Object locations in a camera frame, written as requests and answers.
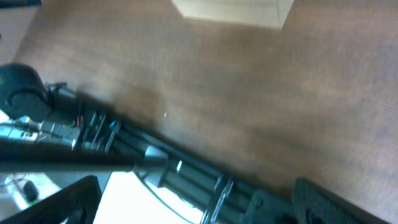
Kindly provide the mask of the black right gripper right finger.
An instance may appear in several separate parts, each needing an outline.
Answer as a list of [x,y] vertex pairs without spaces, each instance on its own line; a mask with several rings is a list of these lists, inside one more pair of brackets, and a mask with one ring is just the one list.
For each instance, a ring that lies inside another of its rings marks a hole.
[[295,181],[291,200],[299,223],[385,223],[384,220],[305,178]]

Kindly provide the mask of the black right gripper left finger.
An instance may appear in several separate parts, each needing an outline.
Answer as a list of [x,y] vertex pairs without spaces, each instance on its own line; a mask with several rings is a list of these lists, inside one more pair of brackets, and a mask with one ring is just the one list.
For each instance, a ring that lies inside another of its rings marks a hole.
[[86,176],[35,205],[1,221],[1,224],[94,222],[102,197],[98,178]]

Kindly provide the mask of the brown cardboard box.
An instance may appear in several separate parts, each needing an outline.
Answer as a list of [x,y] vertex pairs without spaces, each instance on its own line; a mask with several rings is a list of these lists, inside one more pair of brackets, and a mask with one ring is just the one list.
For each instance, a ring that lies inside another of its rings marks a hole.
[[172,0],[189,19],[281,29],[294,0]]

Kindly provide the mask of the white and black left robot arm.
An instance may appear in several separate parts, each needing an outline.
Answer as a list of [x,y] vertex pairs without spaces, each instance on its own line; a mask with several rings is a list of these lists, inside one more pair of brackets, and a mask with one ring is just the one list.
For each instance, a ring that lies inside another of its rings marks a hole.
[[43,121],[52,112],[48,91],[32,67],[1,66],[1,110],[11,119],[28,116],[34,121]]

